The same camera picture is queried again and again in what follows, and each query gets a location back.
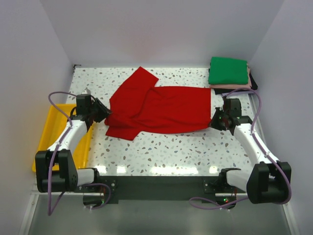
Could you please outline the red t shirt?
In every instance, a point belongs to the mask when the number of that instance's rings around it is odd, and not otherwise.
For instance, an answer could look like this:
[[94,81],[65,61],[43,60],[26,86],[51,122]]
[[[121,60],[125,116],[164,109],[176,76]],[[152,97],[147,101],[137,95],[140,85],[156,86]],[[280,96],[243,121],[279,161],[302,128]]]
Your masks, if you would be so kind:
[[140,132],[181,134],[206,129],[211,90],[156,86],[158,78],[139,67],[110,98],[106,135],[132,141]]

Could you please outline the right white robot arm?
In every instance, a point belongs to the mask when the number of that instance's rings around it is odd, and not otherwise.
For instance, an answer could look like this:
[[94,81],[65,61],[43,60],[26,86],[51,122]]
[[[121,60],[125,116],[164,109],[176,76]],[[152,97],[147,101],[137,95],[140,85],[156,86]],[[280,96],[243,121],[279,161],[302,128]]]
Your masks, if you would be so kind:
[[253,169],[250,173],[239,168],[225,168],[219,173],[218,187],[230,192],[234,187],[245,191],[253,204],[285,204],[291,199],[291,166],[281,162],[266,147],[254,131],[254,123],[242,114],[237,98],[223,98],[224,104],[216,108],[210,127],[229,131],[248,155]]

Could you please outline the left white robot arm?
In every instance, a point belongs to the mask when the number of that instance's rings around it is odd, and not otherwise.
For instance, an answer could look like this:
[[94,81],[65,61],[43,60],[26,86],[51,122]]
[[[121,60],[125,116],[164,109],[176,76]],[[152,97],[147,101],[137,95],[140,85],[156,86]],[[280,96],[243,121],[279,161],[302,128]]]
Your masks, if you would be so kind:
[[53,103],[51,96],[48,100],[66,117],[67,123],[57,140],[47,150],[38,151],[35,155],[37,189],[41,193],[73,192],[84,185],[90,192],[96,192],[101,188],[98,170],[77,169],[73,153],[93,123],[104,121],[112,111],[98,98],[80,94],[75,97],[76,105],[67,115]]

